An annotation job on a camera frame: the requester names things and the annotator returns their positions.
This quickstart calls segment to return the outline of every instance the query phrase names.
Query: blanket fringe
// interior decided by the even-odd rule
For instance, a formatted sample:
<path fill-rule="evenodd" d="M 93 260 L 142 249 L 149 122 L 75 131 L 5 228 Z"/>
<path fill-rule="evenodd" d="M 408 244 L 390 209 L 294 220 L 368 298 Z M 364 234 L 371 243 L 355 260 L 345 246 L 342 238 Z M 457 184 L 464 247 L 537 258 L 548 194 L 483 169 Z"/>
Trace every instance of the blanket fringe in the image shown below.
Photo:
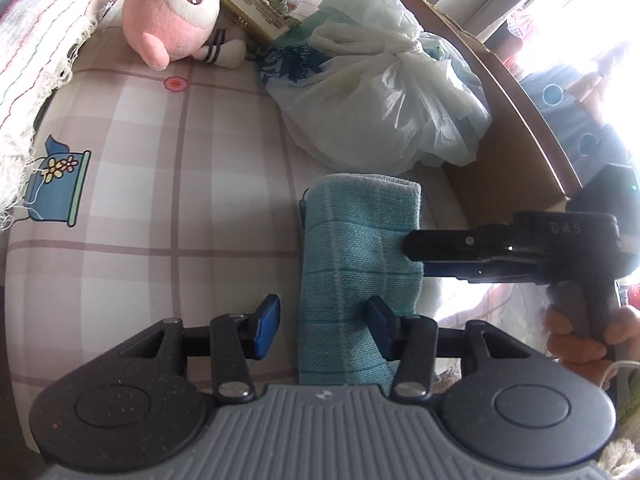
<path fill-rule="evenodd" d="M 615 480 L 640 478 L 640 455 L 628 438 L 611 442 L 600 455 L 598 465 Z"/>
<path fill-rule="evenodd" d="M 40 82 L 37 101 L 26 118 L 29 126 L 20 133 L 0 139 L 0 153 L 4 153 L 0 156 L 0 232 L 10 228 L 16 221 L 15 210 L 21 208 L 29 179 L 38 171 L 33 149 L 33 138 L 36 134 L 33 123 L 38 112 L 54 90 L 71 81 L 72 66 L 78 57 L 78 50 L 97 27 L 95 20 L 87 18 L 86 21 L 82 33 L 68 55 Z"/>

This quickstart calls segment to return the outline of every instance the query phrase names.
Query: blue flower pot print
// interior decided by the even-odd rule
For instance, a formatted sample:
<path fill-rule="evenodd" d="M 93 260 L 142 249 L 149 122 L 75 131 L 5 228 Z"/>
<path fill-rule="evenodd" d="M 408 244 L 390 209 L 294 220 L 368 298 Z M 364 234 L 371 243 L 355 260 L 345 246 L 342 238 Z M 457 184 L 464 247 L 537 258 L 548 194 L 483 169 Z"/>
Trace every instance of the blue flower pot print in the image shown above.
<path fill-rule="evenodd" d="M 24 203 L 37 222 L 66 222 L 76 225 L 82 186 L 91 152 L 72 152 L 66 144 L 49 136 L 47 156 L 31 175 Z"/>

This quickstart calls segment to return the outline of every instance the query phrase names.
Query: finger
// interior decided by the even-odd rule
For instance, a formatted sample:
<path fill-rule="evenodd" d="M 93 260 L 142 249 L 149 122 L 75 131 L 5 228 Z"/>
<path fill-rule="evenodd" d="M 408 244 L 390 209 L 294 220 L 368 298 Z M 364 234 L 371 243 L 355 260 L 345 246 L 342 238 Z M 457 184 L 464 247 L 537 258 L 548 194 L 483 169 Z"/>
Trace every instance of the finger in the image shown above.
<path fill-rule="evenodd" d="M 558 294 L 558 286 L 557 285 L 549 285 L 546 288 L 545 293 L 546 293 L 546 298 L 551 303 L 553 303 L 555 301 L 555 298 L 556 298 L 557 294 Z"/>
<path fill-rule="evenodd" d="M 640 337 L 632 337 L 626 342 L 625 359 L 640 361 Z"/>
<path fill-rule="evenodd" d="M 604 378 L 605 381 L 610 381 L 612 380 L 616 375 L 618 374 L 618 369 L 617 368 L 613 368 L 611 370 L 609 370 L 609 372 L 607 373 L 607 376 Z"/>
<path fill-rule="evenodd" d="M 577 365 L 575 363 L 569 363 L 560 359 L 560 364 L 571 370 L 572 372 L 584 377 L 588 381 L 591 381 L 594 384 L 600 385 L 600 381 L 604 377 L 604 372 L 607 367 L 611 364 L 611 361 L 607 359 L 602 359 L 601 361 L 596 361 L 594 363 L 589 363 L 587 365 Z M 612 377 L 616 375 L 617 370 L 612 370 L 613 375 L 608 374 L 605 382 L 608 382 Z"/>
<path fill-rule="evenodd" d="M 545 310 L 544 323 L 552 334 L 568 335 L 574 329 L 569 318 L 561 314 L 553 305 L 549 305 Z"/>
<path fill-rule="evenodd" d="M 602 343 L 575 335 L 552 334 L 546 341 L 546 349 L 553 355 L 577 365 L 599 361 L 607 354 L 607 347 Z"/>
<path fill-rule="evenodd" d="M 624 306 L 616 312 L 605 329 L 604 341 L 609 345 L 617 345 L 637 335 L 640 335 L 640 312 Z"/>

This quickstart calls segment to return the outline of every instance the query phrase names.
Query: bed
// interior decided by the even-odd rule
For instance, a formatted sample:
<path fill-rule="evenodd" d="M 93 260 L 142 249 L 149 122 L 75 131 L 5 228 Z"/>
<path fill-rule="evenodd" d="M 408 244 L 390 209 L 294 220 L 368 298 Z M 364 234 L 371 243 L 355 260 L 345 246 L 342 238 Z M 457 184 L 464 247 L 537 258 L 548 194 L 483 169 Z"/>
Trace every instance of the bed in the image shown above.
<path fill-rule="evenodd" d="M 320 1 L 303 0 L 298 17 Z M 34 150 L 6 267 L 11 380 L 30 447 L 28 411 L 43 388 L 166 317 L 206 325 L 278 294 L 280 331 L 250 368 L 258 384 L 296 380 L 298 200 L 333 171 L 290 140 L 254 63 L 186 59 L 155 72 L 125 42 L 116 3 L 50 102 Z M 423 227 L 467 226 L 441 169 L 404 177 L 422 186 Z M 487 290 L 426 280 L 418 311 L 444 326 L 498 323 L 512 287 Z M 188 377 L 208 388 L 206 359 L 191 360 Z"/>

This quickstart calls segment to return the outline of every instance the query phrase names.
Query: folded towel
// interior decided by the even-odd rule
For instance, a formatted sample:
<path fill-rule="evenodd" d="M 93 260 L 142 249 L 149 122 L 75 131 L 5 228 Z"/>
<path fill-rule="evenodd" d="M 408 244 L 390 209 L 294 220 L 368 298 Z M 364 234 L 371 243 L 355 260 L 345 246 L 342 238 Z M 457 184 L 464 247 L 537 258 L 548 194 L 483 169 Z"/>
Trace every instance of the folded towel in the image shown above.
<path fill-rule="evenodd" d="M 396 370 L 378 352 L 364 303 L 378 295 L 399 316 L 414 312 L 422 264 L 401 251 L 418 228 L 420 186 L 389 176 L 332 174 L 305 198 L 300 291 L 300 383 L 380 384 Z"/>

